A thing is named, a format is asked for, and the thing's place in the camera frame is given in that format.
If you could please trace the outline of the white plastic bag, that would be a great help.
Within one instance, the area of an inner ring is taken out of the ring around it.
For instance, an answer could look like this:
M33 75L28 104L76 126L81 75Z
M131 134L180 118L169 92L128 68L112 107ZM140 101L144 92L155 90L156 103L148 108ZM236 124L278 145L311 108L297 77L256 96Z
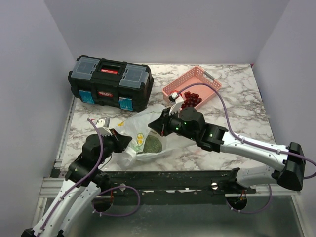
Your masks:
M149 161L159 158L175 149L183 148L190 144L185 138L174 133L166 137L161 137L148 127L150 122L159 118L163 109L165 109L165 106L159 104L150 106L126 119L115 128L119 134L132 138L125 151L115 155L115 160L121 168L129 168L136 161ZM149 135L155 136L161 141L161 152L143 153L145 140Z

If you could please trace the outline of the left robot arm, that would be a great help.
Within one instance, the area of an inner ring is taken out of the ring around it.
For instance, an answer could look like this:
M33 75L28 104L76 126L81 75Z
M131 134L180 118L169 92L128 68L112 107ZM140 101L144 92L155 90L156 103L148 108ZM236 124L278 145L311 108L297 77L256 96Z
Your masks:
M82 152L68 168L58 195L41 220L24 237L64 237L96 195L111 187L109 176L98 166L112 153L123 152L132 138L110 130L111 136L92 134L86 138Z

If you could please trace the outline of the dark red fake grapes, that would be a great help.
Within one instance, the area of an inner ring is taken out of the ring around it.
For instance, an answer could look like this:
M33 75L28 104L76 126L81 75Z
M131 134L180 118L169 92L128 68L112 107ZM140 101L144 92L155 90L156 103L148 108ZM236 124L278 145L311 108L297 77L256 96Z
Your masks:
M196 93L191 93L190 91L187 91L184 93L184 96L184 103L181 105L182 109L186 107L196 107L202 102L202 98Z

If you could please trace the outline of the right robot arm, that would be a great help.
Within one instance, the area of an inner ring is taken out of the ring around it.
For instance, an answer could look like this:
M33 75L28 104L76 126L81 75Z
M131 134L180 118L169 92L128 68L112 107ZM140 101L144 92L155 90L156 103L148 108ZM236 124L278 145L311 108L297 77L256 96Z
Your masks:
M193 107L174 114L169 111L164 109L148 127L160 136L176 133L191 139L205 151L238 155L262 163L260 167L236 169L236 176L227 181L230 192L237 194L252 185L274 183L288 190L302 190L306 162L300 144L276 145L232 135L222 126L206 123L203 114Z

